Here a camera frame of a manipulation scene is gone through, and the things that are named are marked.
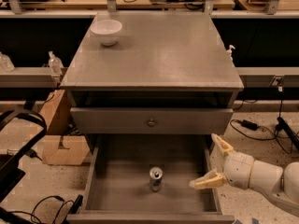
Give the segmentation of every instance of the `wooden table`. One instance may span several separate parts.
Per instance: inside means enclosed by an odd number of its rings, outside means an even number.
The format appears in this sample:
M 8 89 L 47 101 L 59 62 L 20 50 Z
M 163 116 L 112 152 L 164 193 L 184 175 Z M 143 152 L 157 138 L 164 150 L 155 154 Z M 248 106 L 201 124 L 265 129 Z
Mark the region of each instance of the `wooden table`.
M 214 0 L 214 8 L 233 9 L 233 0 Z M 155 8 L 185 8 L 182 3 L 153 5 L 150 0 L 137 0 L 133 3 L 126 3 L 123 0 L 116 0 L 120 9 L 155 9 Z M 22 3 L 24 8 L 30 9 L 106 9 L 107 0 L 49 0 L 46 3 Z
M 250 4 L 248 0 L 234 0 L 244 10 L 262 11 L 265 5 Z M 299 0 L 280 0 L 278 10 L 298 10 Z

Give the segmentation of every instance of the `silver can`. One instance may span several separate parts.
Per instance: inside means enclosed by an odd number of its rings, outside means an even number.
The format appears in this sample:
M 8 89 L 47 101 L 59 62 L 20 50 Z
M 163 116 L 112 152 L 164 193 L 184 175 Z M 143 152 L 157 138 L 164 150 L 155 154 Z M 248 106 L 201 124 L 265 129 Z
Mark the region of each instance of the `silver can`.
M 153 167 L 149 170 L 149 187 L 152 191 L 158 191 L 162 187 L 163 171 L 159 167 Z

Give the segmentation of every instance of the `concrete floor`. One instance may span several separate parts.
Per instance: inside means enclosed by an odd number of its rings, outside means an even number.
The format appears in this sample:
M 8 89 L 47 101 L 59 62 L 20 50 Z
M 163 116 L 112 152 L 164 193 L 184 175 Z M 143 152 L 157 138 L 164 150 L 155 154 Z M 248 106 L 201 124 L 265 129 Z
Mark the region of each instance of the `concrete floor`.
M 284 104 L 281 116 L 298 132 L 299 103 L 285 102 Z M 247 119 L 273 130 L 278 123 L 278 111 L 279 102 L 259 101 L 254 104 L 245 102 L 241 108 L 235 111 L 233 119 Z M 13 120 L 0 132 L 0 149 L 18 149 L 25 140 L 29 129 L 30 125 L 26 121 Z M 266 129 L 256 132 L 244 128 L 241 130 L 254 137 L 269 137 Z M 285 167 L 290 162 L 299 161 L 299 152 L 295 147 L 292 149 L 292 154 L 286 154 L 275 141 L 250 140 L 230 126 L 227 127 L 222 137 L 233 145 L 235 150 L 250 154 L 260 161 L 267 161 L 281 167 Z M 291 147 L 290 140 L 283 139 L 282 145 L 289 150 Z M 34 149 L 41 157 L 43 142 L 37 143 Z M 215 150 L 211 154 L 211 161 L 214 167 L 221 168 L 221 159 Z M 9 211 L 22 210 L 31 213 L 34 206 L 47 196 L 59 195 L 65 200 L 75 200 L 79 194 L 84 194 L 89 171 L 88 163 L 81 166 L 49 166 L 42 164 L 38 159 L 24 156 L 19 167 L 26 172 L 26 176 L 0 203 L 1 207 Z M 223 214 L 234 215 L 235 219 L 241 223 L 252 223 L 253 218 L 263 224 L 299 223 L 299 217 L 294 217 L 276 208 L 261 194 L 252 190 L 236 189 L 225 185 L 218 189 L 218 194 Z M 36 215 L 43 222 L 51 223 L 60 206 L 61 202 L 50 199 L 38 207 Z M 66 213 L 67 207 L 63 209 L 56 223 L 60 223 Z

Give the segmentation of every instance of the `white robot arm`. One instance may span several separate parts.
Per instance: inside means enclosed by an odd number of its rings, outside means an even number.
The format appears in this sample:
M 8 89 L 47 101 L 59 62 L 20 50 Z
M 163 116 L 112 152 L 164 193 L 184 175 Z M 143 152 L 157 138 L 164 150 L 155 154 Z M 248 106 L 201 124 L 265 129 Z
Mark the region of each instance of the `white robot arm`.
M 299 162 L 283 168 L 257 161 L 212 134 L 212 139 L 224 158 L 223 173 L 216 170 L 190 182 L 194 189 L 214 189 L 229 183 L 240 189 L 260 192 L 270 203 L 299 217 Z

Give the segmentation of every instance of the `spray bottle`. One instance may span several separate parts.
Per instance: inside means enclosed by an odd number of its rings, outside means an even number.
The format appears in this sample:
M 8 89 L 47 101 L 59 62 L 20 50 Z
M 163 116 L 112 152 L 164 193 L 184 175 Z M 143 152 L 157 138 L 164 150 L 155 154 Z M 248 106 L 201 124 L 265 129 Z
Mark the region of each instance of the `spray bottle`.
M 60 58 L 56 57 L 54 54 L 53 54 L 53 51 L 49 51 L 49 67 L 52 71 L 52 73 L 55 73 L 55 74 L 62 74 L 62 69 L 64 66 L 63 66 L 63 63 L 62 63 L 62 60 L 60 60 Z
M 10 58 L 1 52 L 0 52 L 0 66 L 5 71 L 12 71 L 15 68 Z

